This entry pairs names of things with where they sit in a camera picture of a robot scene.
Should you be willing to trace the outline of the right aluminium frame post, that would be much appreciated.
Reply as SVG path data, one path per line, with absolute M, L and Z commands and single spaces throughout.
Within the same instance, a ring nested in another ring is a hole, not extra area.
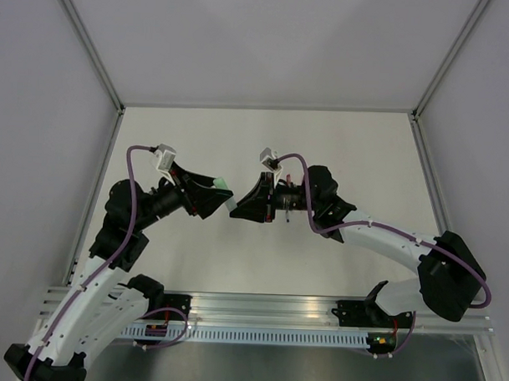
M 444 81 L 445 76 L 450 72 L 456 58 L 460 55 L 462 49 L 465 47 L 469 38 L 478 27 L 492 2 L 494 2 L 494 0 L 477 0 L 476 4 L 471 9 L 470 14 L 461 26 L 460 31 L 456 34 L 452 45 L 449 50 L 447 50 L 445 57 L 442 59 L 440 66 L 428 83 L 424 93 L 420 97 L 416 106 L 411 110 L 410 118 L 414 122 L 417 122 L 426 110 L 428 103 L 433 99 L 435 93 Z

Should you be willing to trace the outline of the left aluminium frame post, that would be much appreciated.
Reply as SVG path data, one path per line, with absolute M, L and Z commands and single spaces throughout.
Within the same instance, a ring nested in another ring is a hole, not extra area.
M 74 30 L 74 33 L 80 42 L 80 46 L 89 59 L 92 69 L 94 70 L 95 75 L 107 94 L 111 104 L 115 107 L 118 114 L 122 114 L 125 110 L 125 104 L 118 95 L 117 89 L 108 74 L 104 62 L 94 45 L 94 40 L 91 38 L 89 31 L 86 28 L 74 0 L 57 1 L 67 17 L 69 25 Z

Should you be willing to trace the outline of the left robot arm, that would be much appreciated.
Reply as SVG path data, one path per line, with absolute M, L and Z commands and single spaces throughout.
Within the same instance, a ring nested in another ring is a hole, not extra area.
M 217 178 L 178 165 L 148 192 L 133 177 L 115 183 L 79 277 L 39 332 L 10 346 L 5 363 L 22 381 L 84 381 L 125 327 L 142 316 L 157 318 L 165 309 L 163 285 L 144 274 L 131 278 L 109 307 L 101 307 L 147 247 L 144 230 L 180 209 L 205 219 L 232 196 Z

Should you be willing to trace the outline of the green highlighter cap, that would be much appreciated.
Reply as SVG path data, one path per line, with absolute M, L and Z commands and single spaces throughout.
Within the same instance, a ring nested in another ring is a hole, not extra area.
M 226 181 L 222 177 L 216 177 L 213 180 L 213 188 L 216 188 L 218 190 L 228 191 L 229 187 L 226 183 Z

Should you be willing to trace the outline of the aluminium mounting rail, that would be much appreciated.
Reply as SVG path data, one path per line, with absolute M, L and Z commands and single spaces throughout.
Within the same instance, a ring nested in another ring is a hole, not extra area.
M 369 331 L 407 330 L 418 333 L 492 335 L 495 328 L 486 311 L 470 310 L 457 322 L 447 321 L 430 310 L 405 313 L 385 323 L 366 317 L 356 297 L 313 297 L 217 292 L 167 292 L 168 302 L 193 323 L 216 326 L 265 328 L 352 328 Z

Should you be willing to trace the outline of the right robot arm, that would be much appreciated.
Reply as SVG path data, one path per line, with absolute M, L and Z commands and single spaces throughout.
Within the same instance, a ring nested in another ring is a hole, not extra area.
M 301 185 L 264 171 L 229 216 L 270 223 L 278 211 L 306 211 L 321 236 L 374 251 L 413 272 L 411 280 L 379 282 L 362 301 L 364 318 L 375 327 L 425 309 L 458 323 L 486 288 L 486 275 L 464 240 L 452 231 L 429 236 L 375 221 L 337 192 L 325 166 L 310 166 Z

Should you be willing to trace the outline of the aluminium frame post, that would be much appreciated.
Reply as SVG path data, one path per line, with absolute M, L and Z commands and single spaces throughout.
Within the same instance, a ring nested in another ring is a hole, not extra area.
M 435 93 L 444 81 L 445 76 L 450 72 L 456 58 L 460 55 L 462 49 L 465 47 L 469 38 L 478 27 L 492 2 L 494 2 L 494 0 L 477 0 L 476 4 L 471 9 L 470 14 L 461 26 L 460 31 L 456 34 L 452 45 L 449 50 L 447 50 L 445 57 L 442 59 L 440 66 L 428 83 L 424 93 L 420 97 L 416 106 L 411 110 L 410 118 L 414 122 L 417 122 L 426 110 L 428 103 L 433 99 Z
M 104 62 L 94 45 L 94 40 L 91 38 L 89 31 L 86 28 L 74 0 L 57 1 L 67 17 L 69 25 L 74 30 L 74 33 L 80 42 L 80 46 L 89 59 L 92 69 L 94 70 L 95 75 L 107 94 L 111 104 L 115 107 L 118 114 L 122 114 L 125 110 L 125 104 L 118 95 L 117 89 L 108 74 Z

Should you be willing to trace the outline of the green highlighter pen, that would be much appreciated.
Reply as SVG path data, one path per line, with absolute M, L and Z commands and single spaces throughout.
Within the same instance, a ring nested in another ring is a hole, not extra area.
M 234 198 L 230 198 L 227 200 L 226 206 L 229 211 L 233 211 L 234 209 L 237 208 L 237 203 Z

